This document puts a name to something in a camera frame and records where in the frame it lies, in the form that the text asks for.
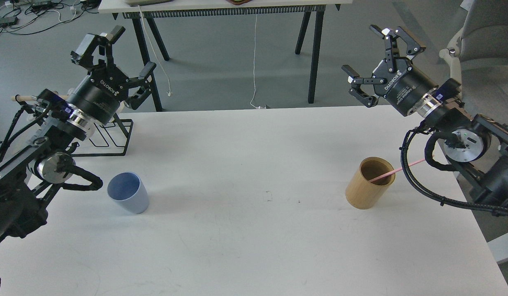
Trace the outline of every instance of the gray floor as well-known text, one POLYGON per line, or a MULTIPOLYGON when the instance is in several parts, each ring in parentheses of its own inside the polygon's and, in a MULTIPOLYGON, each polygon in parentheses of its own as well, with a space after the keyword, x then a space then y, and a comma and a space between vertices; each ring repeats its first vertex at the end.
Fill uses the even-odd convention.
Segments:
MULTIPOLYGON (((359 105, 348 95, 347 76, 340 67, 349 64, 361 75, 370 75, 383 58, 383 41, 368 30, 370 24, 406 26, 419 36, 428 49, 414 62, 434 81, 442 83, 448 78, 449 69, 438 58, 438 51, 464 23, 466 11, 459 7, 460 3, 461 0, 354 0, 353 4, 342 5, 339 12, 334 6, 327 7, 314 105, 307 103, 313 18, 298 56, 294 48, 302 15, 259 15, 254 103, 272 108, 359 105)), ((61 13, 62 20, 71 17, 68 9, 61 13)), ((20 24, 28 19, 19 17, 20 24)), ((56 13, 48 13, 24 32, 41 30, 57 21, 56 13)), ((254 15, 163 18, 156 19, 156 23, 172 57, 169 62, 163 61, 171 77, 171 97, 167 96, 165 76, 159 68, 155 72, 167 111, 252 108, 249 102, 253 94, 254 15)), ((36 95, 44 88, 65 93, 77 86, 86 71, 70 62, 69 53, 88 32, 108 32, 115 25, 127 29, 114 46, 115 62, 127 75, 136 76, 142 68, 139 49, 131 21, 122 16, 115 21, 111 15, 86 13, 73 23, 40 34, 2 34, 0 139, 17 109, 16 103, 9 100, 12 95, 36 95)), ((138 111, 154 111, 152 100, 138 111)), ((350 123, 340 118, 340 124, 350 123)), ((479 223, 487 240, 508 230, 508 219, 485 217, 479 223)), ((501 269, 508 281, 508 263, 501 269)))

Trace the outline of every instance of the background table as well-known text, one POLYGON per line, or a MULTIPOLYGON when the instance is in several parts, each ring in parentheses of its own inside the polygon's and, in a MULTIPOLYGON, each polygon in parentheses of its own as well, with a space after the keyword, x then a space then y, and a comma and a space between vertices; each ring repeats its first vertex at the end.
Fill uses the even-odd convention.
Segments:
MULTIPOLYGON (((169 60, 169 54, 158 28, 153 20, 156 17, 187 17, 187 16, 217 16, 217 15, 243 15, 243 14, 267 14, 267 13, 297 13, 303 12, 303 21, 299 30, 299 36, 295 48, 295 54, 301 53, 301 47, 305 38, 312 12, 316 12, 314 27, 314 42, 312 50, 311 74, 309 78, 308 102, 314 103, 316 91, 316 77, 318 75, 318 61, 320 58, 321 35, 323 28, 323 16, 327 4, 336 4, 340 10, 341 4, 350 4, 352 0, 254 0, 242 5, 233 5, 225 0, 175 0, 162 4, 141 6, 143 16, 146 18, 152 34, 156 39, 164 60, 169 60)), ((132 7, 123 0, 104 1, 98 7, 99 13, 113 13, 115 18, 122 13, 125 19, 132 19, 135 35, 141 51, 144 64, 150 61, 150 55, 140 22, 141 14, 139 7, 132 7)), ((152 96, 155 110, 162 111, 162 104, 155 83, 152 83, 152 96)))
MULTIPOLYGON (((2 296, 508 295, 470 211, 441 207, 401 174, 370 210, 344 197, 365 157, 400 165, 419 116, 390 106, 123 116, 135 122, 126 157, 77 159, 104 187, 60 191, 48 225, 2 243, 2 296), (107 197, 122 171, 145 183, 145 213, 107 197)), ((463 200, 452 173, 413 172, 463 200)))

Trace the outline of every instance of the robotiq logo text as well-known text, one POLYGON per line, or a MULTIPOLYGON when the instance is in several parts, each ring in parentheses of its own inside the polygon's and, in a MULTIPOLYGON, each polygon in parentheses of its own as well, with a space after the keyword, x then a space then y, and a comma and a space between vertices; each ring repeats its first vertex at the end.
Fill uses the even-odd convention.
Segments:
POLYGON ((105 83, 103 80, 100 80, 100 84, 102 84, 102 86, 104 86, 105 88, 107 88, 110 92, 112 92, 115 96, 117 96, 118 94, 118 91, 115 91, 111 86, 109 86, 109 84, 105 83))
POLYGON ((384 90, 389 90, 389 88, 393 85, 393 83, 395 83, 395 81, 398 80, 398 78, 400 78, 400 76, 402 76, 402 73, 400 70, 397 70, 396 75, 393 77, 393 79, 391 79, 391 81, 389 81, 389 83, 387 83, 387 86, 385 86, 384 90))

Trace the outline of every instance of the power strip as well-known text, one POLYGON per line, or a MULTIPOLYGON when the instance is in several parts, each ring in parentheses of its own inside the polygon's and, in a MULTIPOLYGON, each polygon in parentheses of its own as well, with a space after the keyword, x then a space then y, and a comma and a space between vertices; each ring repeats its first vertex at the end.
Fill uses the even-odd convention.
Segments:
POLYGON ((51 1, 40 1, 40 2, 34 2, 31 4, 30 7, 34 10, 43 10, 43 9, 51 9, 56 5, 56 3, 53 3, 51 1))
POLYGON ((9 26, 16 25, 18 23, 18 17, 2 17, 0 18, 0 28, 7 28, 9 26))

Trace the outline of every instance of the black electronic device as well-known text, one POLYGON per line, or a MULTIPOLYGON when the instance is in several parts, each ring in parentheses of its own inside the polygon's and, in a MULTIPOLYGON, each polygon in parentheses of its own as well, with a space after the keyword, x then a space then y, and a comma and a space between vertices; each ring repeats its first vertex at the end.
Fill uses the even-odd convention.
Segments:
POLYGON ((16 16, 0 18, 0 28, 7 28, 9 26, 14 26, 17 23, 18 23, 18 17, 16 17, 16 16))
POLYGON ((398 27, 380 29, 371 25, 385 43, 385 58, 382 59, 371 77, 362 78, 344 65, 342 69, 349 75, 349 93, 367 107, 376 106, 379 97, 386 99, 400 114, 409 116, 418 113, 424 118, 420 126, 408 131, 401 150, 401 163, 408 182, 423 195, 437 200, 441 205, 449 204, 471 210, 485 210, 495 216, 508 216, 508 129, 483 114, 472 116, 464 110, 459 99, 460 83, 448 79, 442 86, 431 81, 427 75, 413 65, 413 58, 425 50, 425 46, 414 35, 398 27), (402 56, 397 40, 407 44, 406 55, 402 56), (375 94, 369 95, 361 89, 370 84, 375 94), (427 141, 424 155, 428 164, 442 171, 458 171, 473 189, 470 192, 474 202, 467 203, 448 199, 424 187, 413 176, 407 161, 407 151, 414 135, 431 135, 427 141), (482 157, 491 144, 498 139, 500 158, 487 172, 479 171, 472 161, 482 157), (449 164, 442 164, 432 157, 438 139, 444 140, 444 154, 449 164))
POLYGON ((33 2, 30 7, 35 10, 42 10, 42 9, 49 9, 53 8, 56 5, 56 3, 53 3, 51 1, 39 1, 39 2, 33 2))

